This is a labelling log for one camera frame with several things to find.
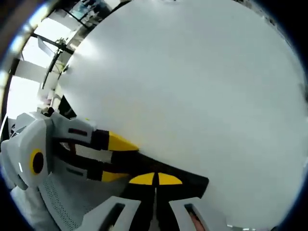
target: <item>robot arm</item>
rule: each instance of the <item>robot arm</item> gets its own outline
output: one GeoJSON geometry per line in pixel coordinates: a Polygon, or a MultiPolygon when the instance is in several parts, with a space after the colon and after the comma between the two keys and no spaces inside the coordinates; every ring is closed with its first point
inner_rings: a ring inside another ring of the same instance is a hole
{"type": "Polygon", "coordinates": [[[51,110],[23,113],[17,117],[14,133],[1,144],[1,158],[9,178],[21,189],[37,187],[52,172],[52,140],[71,141],[96,149],[137,151],[124,138],[96,129],[87,120],[69,120],[51,110]]]}

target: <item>black stripe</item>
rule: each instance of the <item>black stripe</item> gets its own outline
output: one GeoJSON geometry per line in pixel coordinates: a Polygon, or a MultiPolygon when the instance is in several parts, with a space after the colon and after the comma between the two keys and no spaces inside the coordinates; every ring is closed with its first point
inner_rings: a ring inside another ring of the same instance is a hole
{"type": "Polygon", "coordinates": [[[102,230],[102,231],[110,230],[110,227],[112,225],[115,225],[124,207],[125,207],[124,204],[120,204],[120,203],[115,204],[115,206],[111,209],[110,213],[107,215],[106,219],[103,221],[99,230],[102,230]]]}
{"type": "Polygon", "coordinates": [[[74,51],[71,50],[71,49],[69,49],[69,48],[67,48],[65,44],[56,43],[56,42],[54,42],[54,41],[51,41],[51,40],[48,39],[48,38],[45,38],[45,37],[40,36],[40,35],[37,35],[37,34],[35,34],[35,33],[33,33],[31,36],[32,36],[32,37],[35,37],[35,38],[40,38],[40,39],[43,40],[44,42],[47,42],[47,43],[49,43],[49,44],[51,44],[51,45],[57,47],[58,49],[61,49],[61,50],[65,51],[65,52],[67,52],[67,53],[69,53],[69,54],[74,54],[74,51]]]}
{"type": "Polygon", "coordinates": [[[154,173],[153,180],[152,180],[152,185],[154,187],[158,187],[159,186],[159,176],[158,176],[157,172],[154,173]]]}
{"type": "Polygon", "coordinates": [[[85,146],[87,148],[92,148],[95,150],[101,150],[101,148],[97,147],[97,146],[93,146],[91,143],[86,143],[83,141],[79,141],[79,140],[74,140],[74,139],[69,139],[69,138],[53,138],[54,141],[57,141],[58,143],[73,143],[73,144],[79,144],[82,146],[85,146]]]}
{"type": "Polygon", "coordinates": [[[69,128],[68,133],[73,133],[73,134],[80,135],[80,136],[87,136],[88,135],[88,133],[86,131],[82,131],[82,130],[75,129],[75,128],[69,128]]]}
{"type": "Polygon", "coordinates": [[[153,219],[155,187],[153,185],[128,184],[120,197],[141,201],[129,230],[149,230],[153,219]]]}
{"type": "Polygon", "coordinates": [[[65,149],[57,141],[53,141],[53,153],[62,161],[77,168],[87,171],[87,178],[91,180],[102,180],[103,171],[112,173],[127,173],[121,166],[115,166],[110,163],[89,159],[65,149]]]}

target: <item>light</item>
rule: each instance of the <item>light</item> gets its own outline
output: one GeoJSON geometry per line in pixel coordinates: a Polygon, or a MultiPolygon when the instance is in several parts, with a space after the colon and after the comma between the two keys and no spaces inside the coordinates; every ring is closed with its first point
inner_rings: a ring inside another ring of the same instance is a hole
{"type": "Polygon", "coordinates": [[[51,41],[56,41],[61,38],[67,38],[71,30],[53,19],[45,18],[34,32],[51,41]]]}
{"type": "Polygon", "coordinates": [[[30,23],[29,22],[26,22],[24,25],[23,25],[23,29],[22,29],[24,32],[26,33],[31,33],[33,28],[31,27],[30,23]]]}
{"type": "Polygon", "coordinates": [[[7,101],[8,118],[16,119],[23,112],[36,111],[38,90],[38,82],[13,76],[7,101]]]}
{"type": "Polygon", "coordinates": [[[48,4],[45,3],[41,7],[39,7],[34,14],[29,18],[29,24],[32,27],[36,27],[42,20],[43,18],[46,17],[48,14],[48,4]]]}
{"type": "Polygon", "coordinates": [[[20,52],[24,45],[25,39],[21,35],[17,35],[11,43],[10,50],[13,52],[20,52]]]}
{"type": "Polygon", "coordinates": [[[8,81],[8,73],[6,71],[0,70],[0,89],[4,88],[8,81]]]}
{"type": "Polygon", "coordinates": [[[21,171],[21,172],[23,172],[23,168],[21,167],[20,162],[18,162],[18,165],[19,165],[19,169],[20,169],[20,171],[21,171]]]}

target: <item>perforated surface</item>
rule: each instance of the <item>perforated surface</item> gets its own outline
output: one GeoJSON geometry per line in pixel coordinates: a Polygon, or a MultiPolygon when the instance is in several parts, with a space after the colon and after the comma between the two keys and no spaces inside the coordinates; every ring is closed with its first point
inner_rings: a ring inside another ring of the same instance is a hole
{"type": "Polygon", "coordinates": [[[66,171],[67,165],[55,158],[55,170],[39,186],[44,203],[63,231],[78,228],[83,216],[107,200],[119,196],[128,179],[106,183],[85,180],[66,171]]]}

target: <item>black plastic part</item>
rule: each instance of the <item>black plastic part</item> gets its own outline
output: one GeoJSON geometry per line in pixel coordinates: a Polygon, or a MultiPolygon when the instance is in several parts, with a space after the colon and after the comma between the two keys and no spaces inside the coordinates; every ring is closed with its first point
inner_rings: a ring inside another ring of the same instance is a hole
{"type": "Polygon", "coordinates": [[[61,115],[68,119],[75,118],[77,116],[65,96],[62,97],[58,110],[61,115]]]}
{"type": "Polygon", "coordinates": [[[96,130],[92,132],[91,147],[97,150],[108,150],[109,131],[96,130]]]}
{"type": "Polygon", "coordinates": [[[206,177],[166,165],[136,151],[113,152],[111,163],[122,168],[123,171],[130,173],[132,176],[148,172],[162,172],[175,176],[183,184],[190,184],[191,187],[195,187],[197,197],[201,197],[204,194],[209,183],[209,179],[206,177]]]}
{"type": "Polygon", "coordinates": [[[120,204],[120,203],[115,204],[115,206],[111,209],[105,221],[102,223],[101,227],[99,228],[99,231],[110,230],[110,227],[116,223],[116,220],[119,218],[124,207],[125,207],[124,204],[120,204]]]}
{"type": "Polygon", "coordinates": [[[50,117],[54,113],[54,109],[52,107],[49,107],[46,112],[43,112],[43,115],[46,117],[50,117]]]}
{"type": "Polygon", "coordinates": [[[44,156],[43,153],[36,153],[34,158],[33,158],[33,163],[32,163],[33,171],[36,174],[39,174],[44,167],[44,156]]]}
{"type": "Polygon", "coordinates": [[[128,184],[120,197],[141,201],[129,230],[149,230],[153,219],[155,187],[153,185],[128,184]]]}
{"type": "Polygon", "coordinates": [[[58,141],[53,141],[52,147],[53,153],[60,160],[74,167],[85,169],[87,171],[87,178],[90,180],[101,181],[103,171],[127,173],[123,168],[116,165],[76,155],[74,152],[65,149],[58,141]]]}
{"type": "Polygon", "coordinates": [[[74,140],[74,139],[69,139],[69,138],[54,138],[55,141],[57,141],[58,143],[72,143],[72,144],[79,144],[82,146],[85,146],[87,148],[92,148],[95,150],[101,150],[99,147],[97,146],[93,146],[90,143],[86,143],[80,140],[74,140]]]}
{"type": "Polygon", "coordinates": [[[26,185],[26,183],[24,182],[24,180],[20,177],[20,175],[17,175],[17,177],[19,178],[19,180],[22,182],[22,186],[19,185],[18,187],[20,187],[23,190],[26,190],[28,188],[28,186],[26,185]]]}
{"type": "Polygon", "coordinates": [[[156,217],[161,231],[179,231],[178,222],[169,201],[199,197],[203,195],[203,185],[190,183],[178,185],[159,185],[156,191],[156,217]]]}
{"type": "Polygon", "coordinates": [[[76,135],[80,135],[80,136],[87,136],[88,135],[88,133],[86,131],[82,131],[82,130],[75,129],[75,128],[69,128],[68,133],[72,133],[72,134],[76,134],[76,135]]]}

